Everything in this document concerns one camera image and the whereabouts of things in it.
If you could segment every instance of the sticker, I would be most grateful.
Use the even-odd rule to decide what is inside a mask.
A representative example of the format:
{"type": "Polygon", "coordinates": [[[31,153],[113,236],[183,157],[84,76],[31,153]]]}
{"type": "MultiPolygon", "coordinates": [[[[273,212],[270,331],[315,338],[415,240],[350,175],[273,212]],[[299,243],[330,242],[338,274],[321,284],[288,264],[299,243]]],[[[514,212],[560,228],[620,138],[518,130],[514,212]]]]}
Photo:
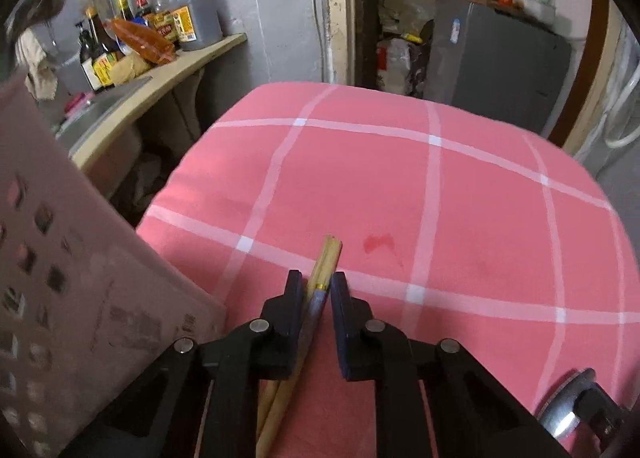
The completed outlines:
{"type": "Polygon", "coordinates": [[[111,68],[118,61],[118,58],[113,52],[108,54],[101,55],[97,60],[94,61],[94,72],[98,77],[103,86],[110,86],[113,84],[111,82],[111,68]]]}
{"type": "Polygon", "coordinates": [[[196,32],[193,30],[193,23],[189,8],[187,6],[180,7],[174,12],[175,30],[178,33],[178,39],[182,44],[194,42],[197,40],[196,32]]]}
{"type": "Polygon", "coordinates": [[[100,79],[98,79],[98,76],[95,75],[92,61],[84,61],[84,63],[82,63],[82,69],[84,69],[84,73],[86,74],[86,78],[89,80],[91,88],[94,91],[100,90],[100,88],[102,88],[102,83],[100,82],[100,79]]]}
{"type": "Polygon", "coordinates": [[[154,17],[154,26],[159,34],[168,42],[174,42],[178,39],[178,34],[175,32],[174,16],[168,12],[159,12],[154,17]]]}
{"type": "Polygon", "coordinates": [[[450,41],[454,45],[458,42],[458,38],[460,37],[460,20],[453,20],[453,26],[451,27],[451,38],[450,41]]]}

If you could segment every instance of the dark bottle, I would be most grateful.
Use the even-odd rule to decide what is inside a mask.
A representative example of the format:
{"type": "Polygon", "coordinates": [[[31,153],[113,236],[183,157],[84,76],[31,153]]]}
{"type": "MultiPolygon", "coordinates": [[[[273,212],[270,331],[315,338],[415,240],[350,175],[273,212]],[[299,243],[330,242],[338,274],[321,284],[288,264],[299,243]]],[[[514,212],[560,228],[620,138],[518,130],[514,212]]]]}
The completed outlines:
{"type": "Polygon", "coordinates": [[[124,55],[118,48],[116,41],[104,30],[95,7],[89,7],[86,10],[86,17],[89,18],[89,26],[95,40],[95,48],[92,54],[95,75],[105,88],[112,88],[111,68],[124,55]]]}
{"type": "Polygon", "coordinates": [[[136,0],[136,5],[138,9],[136,10],[136,18],[142,18],[146,26],[153,29],[154,28],[154,10],[151,5],[149,5],[148,0],[136,0]]]}
{"type": "Polygon", "coordinates": [[[94,72],[94,39],[91,37],[89,31],[84,28],[84,22],[76,23],[76,27],[80,31],[80,34],[78,36],[78,43],[80,45],[79,56],[82,70],[84,71],[84,75],[86,76],[89,85],[91,85],[92,90],[94,90],[95,93],[101,92],[102,90],[104,90],[104,86],[94,72]]]}
{"type": "Polygon", "coordinates": [[[118,11],[123,20],[130,22],[133,19],[133,13],[129,7],[129,0],[118,0],[118,11]]]}

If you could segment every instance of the sink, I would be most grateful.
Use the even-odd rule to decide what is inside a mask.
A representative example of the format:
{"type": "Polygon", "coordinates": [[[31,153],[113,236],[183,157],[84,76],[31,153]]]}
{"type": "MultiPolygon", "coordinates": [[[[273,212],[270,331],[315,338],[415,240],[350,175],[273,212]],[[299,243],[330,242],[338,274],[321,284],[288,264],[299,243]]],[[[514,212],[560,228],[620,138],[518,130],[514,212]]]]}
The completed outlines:
{"type": "Polygon", "coordinates": [[[142,88],[151,77],[143,76],[131,82],[115,86],[99,93],[88,101],[82,109],[66,120],[56,135],[56,140],[71,157],[85,139],[101,124],[122,102],[142,88]]]}

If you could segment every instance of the gray refrigerator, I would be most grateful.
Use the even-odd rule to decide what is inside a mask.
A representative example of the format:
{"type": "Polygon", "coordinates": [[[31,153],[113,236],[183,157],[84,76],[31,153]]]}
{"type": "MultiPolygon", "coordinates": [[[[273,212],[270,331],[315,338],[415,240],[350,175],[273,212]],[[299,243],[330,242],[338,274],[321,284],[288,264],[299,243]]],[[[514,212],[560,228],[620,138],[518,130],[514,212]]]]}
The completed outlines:
{"type": "Polygon", "coordinates": [[[571,46],[542,27],[467,0],[438,0],[424,98],[541,133],[571,46]]]}

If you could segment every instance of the bottle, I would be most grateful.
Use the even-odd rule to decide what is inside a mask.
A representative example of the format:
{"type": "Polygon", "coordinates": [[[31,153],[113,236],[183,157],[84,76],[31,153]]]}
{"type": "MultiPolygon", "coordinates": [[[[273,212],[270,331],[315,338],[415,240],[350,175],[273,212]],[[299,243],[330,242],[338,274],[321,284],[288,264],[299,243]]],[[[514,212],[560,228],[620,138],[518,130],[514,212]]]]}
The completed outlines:
{"type": "Polygon", "coordinates": [[[133,19],[133,13],[129,7],[129,0],[118,0],[118,10],[123,20],[131,21],[133,19]]]}
{"type": "Polygon", "coordinates": [[[216,0],[171,0],[169,6],[182,50],[209,47],[222,39],[216,0]]]}
{"type": "Polygon", "coordinates": [[[104,90],[104,86],[100,82],[100,79],[95,75],[94,58],[92,57],[92,53],[95,48],[94,39],[91,37],[89,31],[84,28],[84,22],[76,23],[76,27],[80,31],[78,44],[80,45],[79,57],[82,70],[84,70],[84,75],[86,76],[94,93],[101,92],[104,90]]]}
{"type": "Polygon", "coordinates": [[[151,0],[154,10],[154,28],[164,39],[172,42],[175,48],[180,47],[178,34],[175,32],[174,15],[169,12],[168,0],[151,0]]]}
{"type": "Polygon", "coordinates": [[[87,8],[86,17],[89,18],[89,26],[95,40],[92,53],[95,75],[105,88],[112,88],[113,82],[109,73],[111,67],[123,58],[123,54],[116,41],[104,30],[95,7],[87,8]]]}
{"type": "Polygon", "coordinates": [[[154,28],[154,11],[149,5],[148,0],[136,0],[136,5],[138,6],[138,10],[136,11],[136,18],[142,18],[146,26],[153,29],[154,28]]]}

